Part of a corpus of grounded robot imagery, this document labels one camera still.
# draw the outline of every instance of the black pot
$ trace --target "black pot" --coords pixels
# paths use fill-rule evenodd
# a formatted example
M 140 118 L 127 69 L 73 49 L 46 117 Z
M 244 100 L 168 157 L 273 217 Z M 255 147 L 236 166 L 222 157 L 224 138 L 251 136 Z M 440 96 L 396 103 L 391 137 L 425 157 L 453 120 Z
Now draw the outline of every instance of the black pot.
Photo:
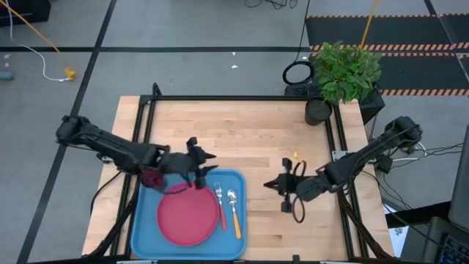
M 358 102 L 360 104 L 361 119 L 366 124 L 385 106 L 380 94 L 380 85 L 373 83 L 373 91 L 369 93 L 368 97 Z
M 332 114 L 332 107 L 329 103 L 320 98 L 314 98 L 306 103 L 305 121 L 308 125 L 319 125 Z

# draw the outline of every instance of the wooden tabletop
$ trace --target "wooden tabletop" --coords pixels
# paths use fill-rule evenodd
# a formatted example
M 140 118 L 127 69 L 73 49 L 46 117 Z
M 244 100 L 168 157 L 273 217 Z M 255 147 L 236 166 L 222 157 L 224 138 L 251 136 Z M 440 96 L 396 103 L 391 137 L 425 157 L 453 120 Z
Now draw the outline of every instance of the wooden tabletop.
M 121 97 L 112 133 L 131 139 L 139 97 Z M 307 161 L 307 175 L 330 160 L 325 125 L 313 127 L 304 122 L 305 101 L 181 101 L 160 100 L 156 105 L 151 143 L 169 144 L 171 151 L 186 152 L 185 142 L 196 136 L 199 145 L 217 155 L 208 164 L 237 169 L 243 173 L 247 188 L 247 241 L 244 260 L 346 260 L 339 205 L 335 194 L 325 193 L 305 203 L 306 219 L 297 224 L 291 214 L 280 212 L 282 197 L 263 183 L 283 172 L 281 159 L 297 152 Z M 341 115 L 349 150 L 367 144 L 358 103 L 341 104 Z M 145 120 L 140 133 L 144 134 Z M 332 118 L 336 144 L 335 120 Z M 374 174 L 372 167 L 365 170 Z M 116 173 L 113 164 L 103 166 L 100 186 Z M 123 177 L 113 182 L 97 197 L 89 223 L 83 253 L 90 253 L 116 221 Z M 361 174 L 355 180 L 361 215 L 365 226 L 392 254 L 380 192 L 376 181 Z M 355 255 L 359 255 L 355 239 Z M 126 238 L 127 225 L 122 228 Z M 124 242 L 119 253 L 124 252 Z

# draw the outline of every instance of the computer monitor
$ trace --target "computer monitor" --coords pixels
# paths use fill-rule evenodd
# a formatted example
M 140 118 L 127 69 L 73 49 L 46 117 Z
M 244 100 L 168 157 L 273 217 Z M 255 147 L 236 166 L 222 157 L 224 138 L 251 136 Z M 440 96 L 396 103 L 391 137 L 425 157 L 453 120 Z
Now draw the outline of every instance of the computer monitor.
M 448 219 L 469 232 L 469 125 L 466 129 L 464 145 L 457 169 L 453 198 L 449 208 Z

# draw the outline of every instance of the spoon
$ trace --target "spoon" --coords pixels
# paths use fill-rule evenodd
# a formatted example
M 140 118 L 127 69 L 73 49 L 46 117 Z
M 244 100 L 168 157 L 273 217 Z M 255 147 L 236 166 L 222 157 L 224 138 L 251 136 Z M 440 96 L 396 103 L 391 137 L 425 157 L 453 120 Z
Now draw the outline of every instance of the spoon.
M 233 207 L 233 222 L 234 222 L 234 230 L 236 231 L 236 238 L 241 239 L 241 229 L 240 229 L 240 222 L 237 220 L 237 214 L 236 214 L 236 193 L 233 190 L 228 190 L 227 192 L 228 196 L 228 203 Z

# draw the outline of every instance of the red plate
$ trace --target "red plate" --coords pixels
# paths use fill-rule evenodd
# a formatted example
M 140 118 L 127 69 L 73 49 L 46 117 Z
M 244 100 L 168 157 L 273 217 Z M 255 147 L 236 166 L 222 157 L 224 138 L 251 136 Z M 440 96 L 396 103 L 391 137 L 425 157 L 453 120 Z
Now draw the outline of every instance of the red plate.
M 187 183 L 181 183 L 168 192 L 186 186 Z M 208 187 L 196 190 L 192 183 L 192 188 L 180 194 L 163 197 L 157 209 L 156 221 L 161 234 L 169 242 L 178 246 L 195 246 L 212 234 L 219 213 L 214 193 Z

